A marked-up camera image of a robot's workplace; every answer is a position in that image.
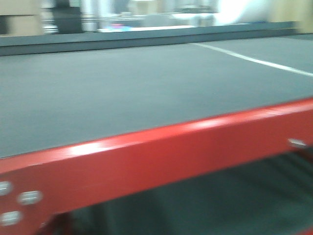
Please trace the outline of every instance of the metal rivet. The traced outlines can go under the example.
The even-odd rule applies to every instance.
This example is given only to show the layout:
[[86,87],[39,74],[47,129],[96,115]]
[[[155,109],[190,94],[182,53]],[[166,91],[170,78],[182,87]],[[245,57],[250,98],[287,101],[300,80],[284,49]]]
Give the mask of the metal rivet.
[[12,184],[8,181],[0,182],[0,196],[5,196],[12,191]]
[[2,226],[15,225],[18,222],[20,222],[21,219],[22,219],[22,213],[20,213],[19,211],[3,213],[0,216],[0,222]]
[[18,202],[23,205],[32,205],[40,202],[43,194],[40,191],[23,192],[18,196]]
[[295,148],[307,148],[308,146],[302,141],[297,139],[289,139],[290,145]]

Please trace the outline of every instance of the red metal frame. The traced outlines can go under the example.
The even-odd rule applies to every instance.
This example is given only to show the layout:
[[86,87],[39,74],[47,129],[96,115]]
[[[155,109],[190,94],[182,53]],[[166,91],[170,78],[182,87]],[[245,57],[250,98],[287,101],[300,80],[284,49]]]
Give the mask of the red metal frame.
[[[0,214],[20,211],[4,235],[33,235],[54,215],[313,144],[313,98],[0,160]],[[39,190],[30,206],[17,196]]]

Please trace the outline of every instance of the dark gray mat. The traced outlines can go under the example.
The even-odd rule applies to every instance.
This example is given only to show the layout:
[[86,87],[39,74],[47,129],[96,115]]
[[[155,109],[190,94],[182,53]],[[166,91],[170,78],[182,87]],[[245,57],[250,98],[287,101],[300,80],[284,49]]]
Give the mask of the dark gray mat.
[[313,95],[309,77],[194,45],[0,57],[0,81],[0,157]]
[[259,60],[313,72],[313,43],[311,41],[279,37],[219,41],[208,44]]

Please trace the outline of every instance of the cardboard box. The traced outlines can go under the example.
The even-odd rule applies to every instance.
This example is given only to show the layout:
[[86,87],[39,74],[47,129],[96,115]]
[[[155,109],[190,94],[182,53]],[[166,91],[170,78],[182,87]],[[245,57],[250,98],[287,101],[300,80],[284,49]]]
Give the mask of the cardboard box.
[[9,16],[7,36],[43,35],[40,16]]
[[300,33],[313,33],[313,1],[274,0],[270,22],[295,21]]
[[0,0],[0,16],[38,15],[40,0]]

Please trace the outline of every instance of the red beam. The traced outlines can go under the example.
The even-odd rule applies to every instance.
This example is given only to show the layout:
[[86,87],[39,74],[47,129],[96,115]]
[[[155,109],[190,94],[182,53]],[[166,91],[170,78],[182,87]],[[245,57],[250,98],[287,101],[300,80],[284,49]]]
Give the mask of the red beam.
[[[313,98],[0,160],[0,214],[20,211],[4,235],[33,235],[55,214],[313,144]],[[43,199],[21,206],[22,192]]]

